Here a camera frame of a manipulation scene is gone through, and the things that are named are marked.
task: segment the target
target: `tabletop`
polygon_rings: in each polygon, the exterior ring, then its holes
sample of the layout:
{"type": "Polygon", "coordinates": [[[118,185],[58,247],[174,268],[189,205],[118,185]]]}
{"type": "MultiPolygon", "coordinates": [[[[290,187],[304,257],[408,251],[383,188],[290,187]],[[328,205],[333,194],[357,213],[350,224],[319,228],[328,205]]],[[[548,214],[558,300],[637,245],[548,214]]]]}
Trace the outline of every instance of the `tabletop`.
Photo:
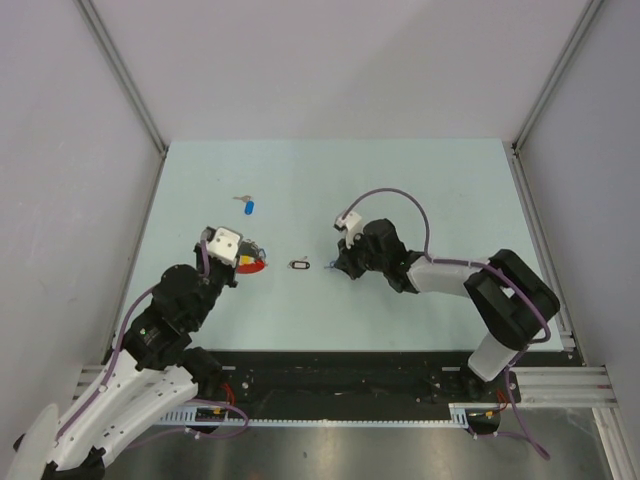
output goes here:
{"type": "MultiPolygon", "coordinates": [[[[171,144],[126,305],[176,263],[195,265],[206,226],[225,226],[267,255],[259,273],[225,289],[193,345],[224,350],[474,350],[486,327],[468,298],[392,290],[382,274],[357,281],[325,268],[337,257],[336,216],[377,187],[411,193],[426,209],[435,256],[480,259],[510,248],[539,272],[534,247],[497,139],[283,140],[171,144]],[[250,196],[251,215],[234,197],[250,196]],[[308,270],[288,268],[306,257],[308,270]]],[[[388,218],[408,249],[425,228],[407,199],[364,200],[365,220],[388,218]]],[[[532,349],[562,349],[552,339],[532,349]]]]}

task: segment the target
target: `small black object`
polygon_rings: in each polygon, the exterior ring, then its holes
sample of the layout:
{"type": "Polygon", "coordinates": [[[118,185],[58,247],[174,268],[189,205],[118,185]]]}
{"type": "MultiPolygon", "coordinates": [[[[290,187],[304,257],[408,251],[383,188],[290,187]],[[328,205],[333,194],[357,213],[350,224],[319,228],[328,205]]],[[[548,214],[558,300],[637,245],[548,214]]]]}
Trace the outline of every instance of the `small black object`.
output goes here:
{"type": "Polygon", "coordinates": [[[309,270],[311,264],[306,260],[292,260],[289,262],[289,268],[293,268],[294,270],[309,270]]]}
{"type": "Polygon", "coordinates": [[[484,410],[466,410],[467,421],[473,433],[492,435],[500,427],[500,412],[484,410]]]}
{"type": "MultiPolygon", "coordinates": [[[[489,259],[489,265],[515,283],[545,321],[560,310],[558,297],[511,250],[500,250],[489,259]]],[[[511,350],[524,349],[540,331],[540,322],[531,309],[515,293],[507,296],[503,291],[506,285],[491,272],[474,273],[464,286],[491,334],[511,350]]]]}
{"type": "Polygon", "coordinates": [[[14,452],[17,452],[18,449],[20,448],[20,445],[22,444],[22,440],[24,440],[24,435],[25,434],[23,433],[22,435],[20,435],[18,437],[18,439],[15,442],[13,442],[13,451],[14,452]]]}
{"type": "Polygon", "coordinates": [[[58,465],[51,462],[45,467],[42,480],[102,480],[105,475],[104,462],[102,461],[104,454],[104,448],[97,450],[95,447],[91,447],[85,461],[79,467],[71,470],[58,471],[58,465]]]}

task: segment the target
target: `white wall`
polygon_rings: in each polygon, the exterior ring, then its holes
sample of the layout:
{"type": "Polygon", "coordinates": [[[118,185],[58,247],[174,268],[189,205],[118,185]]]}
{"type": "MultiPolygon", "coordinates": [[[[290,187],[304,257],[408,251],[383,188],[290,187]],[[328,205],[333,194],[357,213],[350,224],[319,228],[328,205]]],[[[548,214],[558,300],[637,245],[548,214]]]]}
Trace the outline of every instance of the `white wall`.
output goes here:
{"type": "Polygon", "coordinates": [[[4,478],[106,341],[160,160],[71,1],[4,2],[0,45],[4,478]]]}
{"type": "Polygon", "coordinates": [[[640,446],[640,2],[611,1],[523,152],[567,303],[640,446]]]}
{"type": "Polygon", "coordinates": [[[97,0],[173,140],[513,140],[586,0],[97,0]]]}

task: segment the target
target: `purple cable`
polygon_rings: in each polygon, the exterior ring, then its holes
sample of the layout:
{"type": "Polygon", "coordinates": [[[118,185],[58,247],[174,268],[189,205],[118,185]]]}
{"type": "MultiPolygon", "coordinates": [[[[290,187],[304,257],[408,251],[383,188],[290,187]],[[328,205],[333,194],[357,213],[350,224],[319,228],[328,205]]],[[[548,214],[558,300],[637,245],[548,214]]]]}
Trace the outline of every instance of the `purple cable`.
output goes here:
{"type": "Polygon", "coordinates": [[[210,270],[209,265],[209,254],[207,253],[207,241],[200,240],[200,253],[202,254],[202,264],[204,266],[204,272],[202,273],[203,277],[208,277],[210,270]]]}
{"type": "Polygon", "coordinates": [[[243,433],[247,428],[249,428],[249,417],[247,416],[246,413],[244,413],[244,411],[240,410],[238,407],[235,407],[233,405],[229,405],[229,404],[226,404],[226,403],[212,402],[212,401],[209,401],[209,400],[200,400],[200,399],[194,400],[191,403],[199,403],[199,404],[204,403],[206,405],[212,405],[214,407],[220,407],[220,408],[224,408],[224,409],[230,410],[230,411],[235,412],[238,415],[240,415],[242,417],[242,419],[244,420],[244,424],[238,430],[235,430],[235,431],[233,431],[231,433],[224,433],[224,434],[221,434],[221,435],[214,435],[214,434],[211,434],[211,433],[201,433],[201,432],[198,432],[198,431],[191,430],[188,427],[186,427],[186,428],[182,428],[182,427],[181,428],[172,428],[170,430],[165,430],[163,432],[156,433],[155,435],[152,435],[149,438],[145,438],[144,440],[141,440],[140,442],[132,443],[126,448],[126,450],[132,450],[134,448],[142,447],[142,446],[144,446],[144,445],[146,445],[148,443],[153,442],[154,440],[157,440],[157,439],[162,438],[162,437],[167,436],[167,435],[172,435],[174,433],[180,433],[180,432],[193,433],[195,435],[200,435],[201,437],[205,437],[205,438],[219,438],[219,439],[222,439],[222,438],[237,437],[238,435],[243,433]]]}
{"type": "MultiPolygon", "coordinates": [[[[529,299],[529,297],[527,297],[525,295],[525,293],[522,290],[520,290],[520,288],[518,288],[518,286],[512,280],[507,278],[507,276],[504,273],[502,273],[502,271],[500,271],[497,268],[492,267],[491,265],[488,265],[488,264],[485,264],[485,263],[481,263],[481,262],[469,262],[469,261],[466,261],[466,260],[459,260],[459,259],[455,259],[455,258],[433,258],[431,255],[429,255],[429,238],[430,238],[430,235],[431,235],[431,229],[429,227],[429,219],[427,218],[427,213],[425,212],[424,208],[422,208],[422,205],[420,205],[420,202],[418,202],[418,200],[416,200],[416,198],[414,196],[412,196],[411,194],[409,194],[409,193],[407,193],[407,192],[405,192],[403,190],[397,189],[397,188],[388,188],[388,187],[376,188],[374,190],[370,190],[370,191],[360,195],[349,206],[349,208],[347,208],[345,210],[345,212],[342,214],[342,218],[345,219],[347,217],[347,215],[349,214],[349,212],[351,212],[351,210],[353,210],[356,207],[356,205],[358,205],[365,198],[367,198],[367,197],[369,197],[371,195],[374,195],[376,193],[382,193],[382,192],[391,192],[391,193],[397,193],[399,195],[402,195],[403,197],[408,198],[418,208],[418,210],[420,210],[420,214],[422,215],[422,219],[424,220],[424,227],[425,227],[424,257],[427,259],[427,261],[429,263],[469,266],[469,267],[474,267],[474,268],[480,268],[480,269],[483,269],[483,270],[486,270],[486,271],[492,273],[493,275],[498,277],[502,282],[504,282],[509,288],[511,288],[513,290],[513,292],[524,302],[524,304],[529,308],[529,310],[531,310],[531,312],[536,317],[538,322],[540,322],[540,327],[542,328],[542,330],[544,330],[544,337],[539,339],[539,340],[532,340],[530,342],[530,344],[533,344],[533,343],[544,343],[544,342],[549,341],[549,339],[551,339],[551,329],[549,328],[549,325],[547,324],[547,321],[544,319],[544,316],[536,308],[536,306],[529,299]]],[[[513,393],[511,392],[511,389],[508,388],[509,387],[509,383],[510,383],[509,374],[511,372],[511,367],[513,367],[515,365],[515,363],[518,360],[520,360],[520,358],[525,354],[527,349],[528,349],[528,346],[524,350],[522,350],[520,353],[518,353],[511,360],[509,365],[507,365],[507,367],[503,371],[504,372],[505,382],[506,382],[506,385],[507,385],[506,390],[507,390],[507,394],[509,396],[509,401],[511,402],[511,406],[513,408],[513,414],[516,416],[516,419],[518,420],[518,423],[520,424],[520,428],[522,428],[522,431],[524,432],[524,435],[519,434],[519,433],[512,433],[512,432],[500,432],[500,433],[498,433],[498,436],[525,439],[526,441],[528,441],[533,446],[535,451],[542,458],[544,458],[545,460],[550,460],[551,459],[551,455],[549,454],[549,452],[547,452],[542,447],[542,445],[540,445],[538,442],[536,442],[533,439],[533,436],[531,435],[531,431],[529,430],[529,427],[527,426],[526,422],[524,421],[524,418],[522,418],[522,414],[520,413],[520,411],[518,410],[518,407],[516,406],[516,402],[515,402],[515,398],[513,397],[513,393]]]]}
{"type": "MultiPolygon", "coordinates": [[[[120,356],[120,349],[122,348],[122,341],[124,339],[124,334],[127,331],[127,327],[129,325],[129,320],[131,319],[131,315],[133,315],[134,310],[138,307],[138,305],[140,305],[140,302],[142,302],[147,297],[147,295],[151,293],[152,290],[153,290],[153,287],[145,290],[145,292],[142,295],[140,295],[131,304],[131,306],[129,307],[129,310],[127,310],[127,313],[124,316],[124,320],[122,321],[122,325],[120,326],[120,331],[118,333],[116,345],[113,348],[113,354],[111,356],[111,361],[109,362],[109,367],[107,368],[106,373],[102,377],[100,386],[107,385],[107,383],[109,382],[109,378],[111,377],[111,374],[116,368],[116,363],[118,362],[118,357],[120,356]]],[[[87,401],[84,402],[82,406],[78,408],[78,410],[76,410],[76,412],[73,415],[71,415],[71,417],[69,417],[69,420],[67,420],[65,424],[62,427],[60,427],[60,430],[58,430],[58,433],[56,434],[56,440],[58,440],[62,435],[64,435],[65,432],[69,430],[69,428],[71,428],[71,425],[73,425],[74,422],[78,418],[80,418],[80,416],[87,410],[87,408],[89,408],[89,406],[95,401],[95,399],[98,398],[98,395],[100,394],[100,390],[99,390],[100,386],[91,394],[89,398],[87,398],[87,401]]]]}

